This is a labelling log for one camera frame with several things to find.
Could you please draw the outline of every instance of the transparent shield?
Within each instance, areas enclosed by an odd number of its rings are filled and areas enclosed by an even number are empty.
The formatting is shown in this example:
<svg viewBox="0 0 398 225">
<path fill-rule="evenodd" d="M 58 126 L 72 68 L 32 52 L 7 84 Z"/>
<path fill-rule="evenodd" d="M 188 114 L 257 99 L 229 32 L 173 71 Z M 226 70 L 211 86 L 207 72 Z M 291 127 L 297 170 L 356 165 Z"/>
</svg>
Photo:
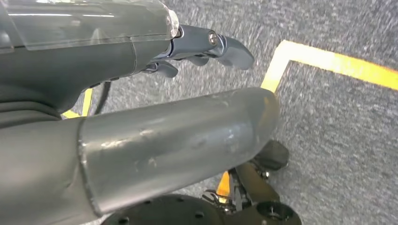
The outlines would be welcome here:
<svg viewBox="0 0 398 225">
<path fill-rule="evenodd" d="M 158 0 L 0 0 L 29 50 L 170 40 L 178 18 Z"/>
</svg>

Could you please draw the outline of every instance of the gray cylindrical arm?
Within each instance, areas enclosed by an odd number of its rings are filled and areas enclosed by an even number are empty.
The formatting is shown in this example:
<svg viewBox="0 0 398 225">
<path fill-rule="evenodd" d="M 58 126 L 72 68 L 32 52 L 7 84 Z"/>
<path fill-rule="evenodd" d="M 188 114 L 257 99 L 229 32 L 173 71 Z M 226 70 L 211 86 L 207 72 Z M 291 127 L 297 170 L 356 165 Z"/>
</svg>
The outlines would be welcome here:
<svg viewBox="0 0 398 225">
<path fill-rule="evenodd" d="M 104 214 L 206 179 L 252 159 L 278 119 L 261 88 L 87 118 L 80 154 Z"/>
<path fill-rule="evenodd" d="M 252 159 L 277 118 L 251 88 L 0 129 L 0 224 L 77 225 L 185 187 Z"/>
</svg>

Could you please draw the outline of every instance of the metal screw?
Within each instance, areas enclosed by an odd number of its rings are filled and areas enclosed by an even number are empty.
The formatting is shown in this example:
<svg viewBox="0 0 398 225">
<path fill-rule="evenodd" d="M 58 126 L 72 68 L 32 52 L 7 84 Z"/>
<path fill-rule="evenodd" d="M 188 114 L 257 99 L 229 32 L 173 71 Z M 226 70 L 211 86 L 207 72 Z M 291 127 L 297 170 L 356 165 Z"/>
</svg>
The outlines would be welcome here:
<svg viewBox="0 0 398 225">
<path fill-rule="evenodd" d="M 218 37 L 214 31 L 209 32 L 209 43 L 211 45 L 216 45 L 218 43 Z"/>
</svg>

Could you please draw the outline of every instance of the black cable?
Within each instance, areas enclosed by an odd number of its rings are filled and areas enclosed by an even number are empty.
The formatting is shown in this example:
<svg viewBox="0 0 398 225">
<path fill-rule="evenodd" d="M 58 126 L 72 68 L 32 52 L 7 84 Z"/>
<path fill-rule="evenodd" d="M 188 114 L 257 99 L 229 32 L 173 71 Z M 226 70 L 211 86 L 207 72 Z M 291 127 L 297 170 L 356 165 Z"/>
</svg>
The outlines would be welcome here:
<svg viewBox="0 0 398 225">
<path fill-rule="evenodd" d="M 108 99 L 110 89 L 111 89 L 111 82 L 105 81 L 104 87 L 102 88 L 101 97 L 99 98 L 98 105 L 97 105 L 97 108 L 95 109 L 94 115 L 98 115 L 101 113 L 102 108 L 104 107 L 104 105 Z"/>
</svg>

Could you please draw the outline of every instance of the scuffed gray surface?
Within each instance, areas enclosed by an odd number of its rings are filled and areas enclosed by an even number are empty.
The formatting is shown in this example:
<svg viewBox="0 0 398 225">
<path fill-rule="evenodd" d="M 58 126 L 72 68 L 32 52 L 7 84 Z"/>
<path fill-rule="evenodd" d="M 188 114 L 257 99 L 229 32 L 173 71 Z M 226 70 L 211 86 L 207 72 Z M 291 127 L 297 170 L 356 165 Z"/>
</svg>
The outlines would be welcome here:
<svg viewBox="0 0 398 225">
<path fill-rule="evenodd" d="M 393 0 L 164 2 L 181 23 L 241 40 L 257 59 L 254 68 L 179 62 L 175 79 L 123 78 L 113 83 L 105 112 L 259 86 L 284 39 L 398 69 L 398 2 Z M 277 94 L 282 116 L 275 137 L 291 150 L 291 162 L 270 181 L 303 224 L 398 224 L 398 92 L 292 63 Z M 197 196 L 218 180 L 181 192 Z"/>
</svg>

